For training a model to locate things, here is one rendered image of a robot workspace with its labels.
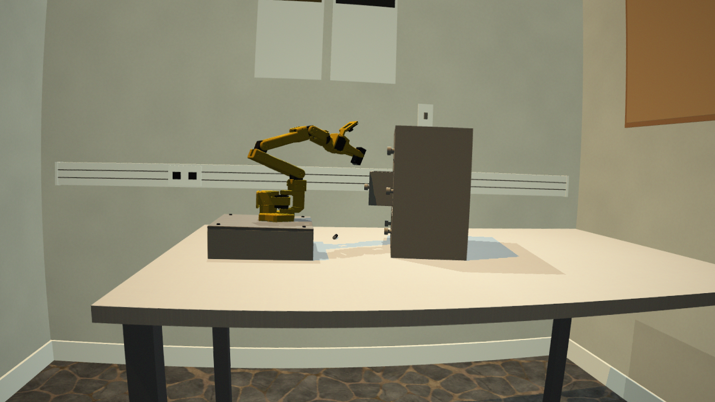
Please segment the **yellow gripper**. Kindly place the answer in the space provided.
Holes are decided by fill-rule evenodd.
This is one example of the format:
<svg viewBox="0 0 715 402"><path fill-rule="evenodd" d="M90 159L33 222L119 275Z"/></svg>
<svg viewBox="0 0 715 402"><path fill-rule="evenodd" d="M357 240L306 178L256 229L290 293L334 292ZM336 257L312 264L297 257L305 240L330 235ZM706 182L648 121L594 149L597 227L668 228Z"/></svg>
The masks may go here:
<svg viewBox="0 0 715 402"><path fill-rule="evenodd" d="M350 140L347 139L346 136L344 136L345 132L353 131L352 128L356 125L358 125L358 121L349 122L341 129L339 129L340 134L331 134L331 140L328 144L324 146L324 149L327 150L327 152L331 152L333 154L345 154L349 155L350 157L353 157L353 155L355 155L356 157L364 157L364 155L359 150L349 144Z"/></svg>

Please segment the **dark brown chest of drawers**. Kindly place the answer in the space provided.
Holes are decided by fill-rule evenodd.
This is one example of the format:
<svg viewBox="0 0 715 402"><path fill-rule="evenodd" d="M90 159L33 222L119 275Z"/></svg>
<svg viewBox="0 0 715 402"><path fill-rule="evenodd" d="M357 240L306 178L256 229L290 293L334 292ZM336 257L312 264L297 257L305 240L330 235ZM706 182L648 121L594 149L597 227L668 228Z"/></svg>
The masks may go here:
<svg viewBox="0 0 715 402"><path fill-rule="evenodd" d="M390 258L466 261L473 129L395 126Z"/></svg>

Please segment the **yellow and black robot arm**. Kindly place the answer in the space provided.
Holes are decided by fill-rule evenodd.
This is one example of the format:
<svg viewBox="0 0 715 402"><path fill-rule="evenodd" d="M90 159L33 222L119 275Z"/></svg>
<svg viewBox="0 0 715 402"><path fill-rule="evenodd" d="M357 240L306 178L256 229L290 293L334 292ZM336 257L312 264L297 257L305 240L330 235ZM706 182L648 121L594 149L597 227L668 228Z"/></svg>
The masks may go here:
<svg viewBox="0 0 715 402"><path fill-rule="evenodd" d="M300 213L304 209L304 194L306 193L307 181L302 179L306 172L290 163L272 157L266 151L306 140L310 140L315 144L318 143L318 145L321 144L320 147L322 147L328 144L331 138L327 130L321 130L314 125L289 129L288 135L280 135L279 137L276 136L276 139L274 138L257 141L255 147L250 149L247 157L254 162L265 165L265 167L289 176L287 181L288 190L262 190L258 193L259 221L294 222L294 213ZM293 206L291 208L288 208L290 197L287 195L293 196Z"/></svg>

